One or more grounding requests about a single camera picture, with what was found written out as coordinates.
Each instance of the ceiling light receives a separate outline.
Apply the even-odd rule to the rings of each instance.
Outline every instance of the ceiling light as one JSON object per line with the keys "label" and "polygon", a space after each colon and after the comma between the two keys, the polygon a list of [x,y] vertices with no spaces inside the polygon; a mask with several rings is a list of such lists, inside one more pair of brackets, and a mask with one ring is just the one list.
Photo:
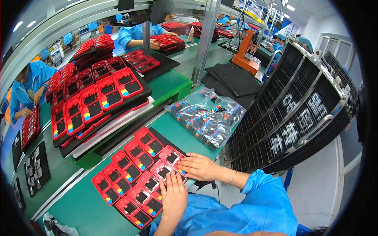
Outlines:
{"label": "ceiling light", "polygon": [[294,8],[294,7],[292,7],[292,6],[290,6],[289,4],[288,4],[288,5],[286,5],[286,8],[287,8],[287,9],[289,9],[289,10],[291,10],[291,11],[295,11],[295,8]]}
{"label": "ceiling light", "polygon": [[19,27],[20,27],[20,25],[23,23],[23,21],[20,21],[19,23],[17,23],[17,25],[14,27],[14,29],[13,29],[13,32],[14,31],[16,31]]}
{"label": "ceiling light", "polygon": [[29,28],[30,26],[32,26],[36,21],[33,20],[28,26],[26,26],[26,28]]}

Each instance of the wire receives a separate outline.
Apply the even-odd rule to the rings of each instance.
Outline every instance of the wire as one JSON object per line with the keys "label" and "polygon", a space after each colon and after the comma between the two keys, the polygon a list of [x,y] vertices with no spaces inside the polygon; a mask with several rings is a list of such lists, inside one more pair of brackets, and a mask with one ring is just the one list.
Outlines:
{"label": "wire", "polygon": [[219,188],[218,188],[218,185],[217,184],[215,184],[215,187],[217,188],[217,190],[218,190],[218,202],[220,203],[220,198],[219,198]]}

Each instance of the blue work coat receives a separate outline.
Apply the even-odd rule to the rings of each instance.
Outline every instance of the blue work coat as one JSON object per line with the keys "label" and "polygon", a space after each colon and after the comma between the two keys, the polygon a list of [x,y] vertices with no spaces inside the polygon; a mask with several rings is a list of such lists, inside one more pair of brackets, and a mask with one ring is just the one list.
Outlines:
{"label": "blue work coat", "polygon": [[[187,207],[174,231],[175,235],[198,236],[213,231],[296,234],[298,221],[280,177],[273,178],[257,170],[250,175],[240,193],[245,194],[245,199],[230,209],[213,197],[189,194]],[[150,236],[155,233],[160,220],[161,217],[152,222]]]}
{"label": "blue work coat", "polygon": [[[162,34],[165,29],[163,29],[160,25],[151,25],[151,35],[158,35]],[[117,42],[119,45],[122,46],[122,48],[126,51],[127,49],[130,49],[127,47],[127,44],[130,40],[140,40],[143,39],[143,33],[142,33],[142,24],[133,26],[133,27],[122,27],[119,30],[118,36],[117,36]]]}
{"label": "blue work coat", "polygon": [[[57,70],[45,65],[42,61],[35,61],[29,63],[28,79],[32,79],[33,92],[36,93],[50,77],[55,74]],[[39,106],[46,102],[46,89],[44,90]],[[30,100],[25,86],[17,81],[13,82],[11,93],[10,115],[12,123],[15,124],[14,113],[20,111],[20,104],[30,110],[34,108],[34,101]]]}

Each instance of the worker's hand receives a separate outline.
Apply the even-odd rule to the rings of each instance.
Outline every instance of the worker's hand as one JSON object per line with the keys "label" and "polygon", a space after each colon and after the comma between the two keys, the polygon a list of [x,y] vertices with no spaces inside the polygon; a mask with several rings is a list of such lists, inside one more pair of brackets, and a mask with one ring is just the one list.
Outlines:
{"label": "worker's hand", "polygon": [[20,111],[20,113],[21,113],[21,116],[23,116],[23,117],[29,117],[31,114],[33,114],[33,112],[31,110],[29,110],[29,108],[27,108],[27,107],[22,109]]}
{"label": "worker's hand", "polygon": [[34,93],[34,105],[35,106],[38,106],[39,100],[41,99],[44,90],[45,90],[45,87],[42,86],[37,92]]}
{"label": "worker's hand", "polygon": [[152,50],[159,50],[160,47],[159,47],[159,45],[157,43],[155,43],[155,41],[156,41],[155,39],[150,39],[151,49]]}
{"label": "worker's hand", "polygon": [[185,171],[185,177],[199,181],[211,181],[219,179],[220,166],[208,157],[197,153],[187,153],[189,157],[183,157],[178,162],[178,167]]}
{"label": "worker's hand", "polygon": [[173,32],[166,32],[166,34],[178,38],[178,35]]}
{"label": "worker's hand", "polygon": [[163,214],[161,220],[170,224],[178,224],[187,205],[188,190],[184,186],[179,173],[167,173],[167,188],[163,180],[159,180],[161,196],[163,198]]}

